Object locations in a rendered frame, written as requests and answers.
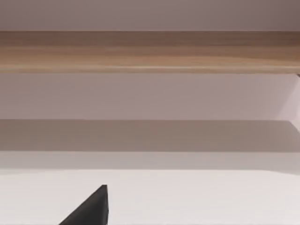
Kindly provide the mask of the wooden board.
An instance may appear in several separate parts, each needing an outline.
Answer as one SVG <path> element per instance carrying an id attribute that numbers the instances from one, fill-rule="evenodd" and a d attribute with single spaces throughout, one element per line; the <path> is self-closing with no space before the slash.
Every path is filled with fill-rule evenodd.
<path id="1" fill-rule="evenodd" d="M 0 73 L 300 74 L 300 31 L 0 31 Z"/>

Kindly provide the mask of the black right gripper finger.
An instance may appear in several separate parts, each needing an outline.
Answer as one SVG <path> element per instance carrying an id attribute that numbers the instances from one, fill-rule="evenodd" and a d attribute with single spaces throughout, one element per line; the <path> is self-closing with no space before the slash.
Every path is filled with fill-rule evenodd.
<path id="1" fill-rule="evenodd" d="M 59 225 L 108 225 L 108 186 L 101 185 Z"/>

